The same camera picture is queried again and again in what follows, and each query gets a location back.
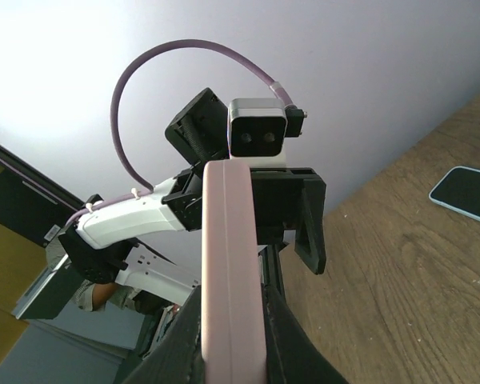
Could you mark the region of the pink phone case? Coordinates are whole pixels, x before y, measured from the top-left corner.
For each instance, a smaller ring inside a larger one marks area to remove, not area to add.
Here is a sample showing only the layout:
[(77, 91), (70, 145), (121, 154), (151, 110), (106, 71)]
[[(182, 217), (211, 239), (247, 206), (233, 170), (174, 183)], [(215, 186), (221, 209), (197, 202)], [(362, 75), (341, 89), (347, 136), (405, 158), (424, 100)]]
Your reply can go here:
[(266, 340), (250, 168), (205, 167), (202, 358), (207, 383), (266, 382)]

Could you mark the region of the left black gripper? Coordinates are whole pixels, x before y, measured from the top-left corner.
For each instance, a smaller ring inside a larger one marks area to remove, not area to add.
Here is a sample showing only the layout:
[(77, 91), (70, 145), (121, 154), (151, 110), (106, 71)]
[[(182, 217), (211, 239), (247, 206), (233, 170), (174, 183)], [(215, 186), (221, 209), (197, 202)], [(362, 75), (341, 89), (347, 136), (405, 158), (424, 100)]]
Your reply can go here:
[[(325, 182), (311, 168), (252, 170), (250, 176), (258, 243), (275, 243), (285, 231), (295, 230), (296, 254), (313, 274), (323, 274)], [(202, 179), (192, 170), (184, 170), (162, 204), (171, 209), (185, 230), (201, 229)]]

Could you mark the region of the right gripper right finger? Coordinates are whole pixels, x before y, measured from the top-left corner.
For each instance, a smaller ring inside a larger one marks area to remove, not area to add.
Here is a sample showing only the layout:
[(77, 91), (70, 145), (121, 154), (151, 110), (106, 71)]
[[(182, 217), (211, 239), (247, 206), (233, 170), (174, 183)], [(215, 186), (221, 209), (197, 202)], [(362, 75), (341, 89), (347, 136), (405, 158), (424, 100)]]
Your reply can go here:
[(313, 345), (272, 286), (262, 287), (268, 383), (346, 383)]

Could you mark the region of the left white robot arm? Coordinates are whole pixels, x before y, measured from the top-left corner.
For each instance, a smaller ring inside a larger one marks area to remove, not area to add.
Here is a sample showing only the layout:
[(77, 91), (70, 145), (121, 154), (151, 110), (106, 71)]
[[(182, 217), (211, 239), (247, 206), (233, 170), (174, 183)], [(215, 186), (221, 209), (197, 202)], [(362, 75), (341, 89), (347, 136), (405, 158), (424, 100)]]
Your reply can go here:
[(286, 167), (283, 157), (284, 140), (300, 135), (305, 116), (276, 98), (226, 105), (211, 89), (202, 90), (165, 131), (188, 169), (116, 202), (94, 195), (69, 220), (62, 244), (78, 272), (93, 283), (110, 283), (126, 271), (126, 257), (141, 236), (200, 230), (206, 164), (243, 158), (250, 165), (258, 244), (281, 245), (284, 233), (293, 231), (297, 255), (313, 273), (323, 273), (326, 184), (310, 168)]

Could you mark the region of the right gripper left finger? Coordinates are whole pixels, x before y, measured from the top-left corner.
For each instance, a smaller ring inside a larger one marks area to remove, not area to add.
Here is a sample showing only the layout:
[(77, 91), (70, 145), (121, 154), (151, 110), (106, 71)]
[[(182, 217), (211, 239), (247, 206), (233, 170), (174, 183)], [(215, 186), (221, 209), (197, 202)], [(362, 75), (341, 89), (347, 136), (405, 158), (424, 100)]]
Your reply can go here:
[(201, 353), (201, 288), (196, 287), (166, 334), (125, 380), (126, 384), (204, 383)]

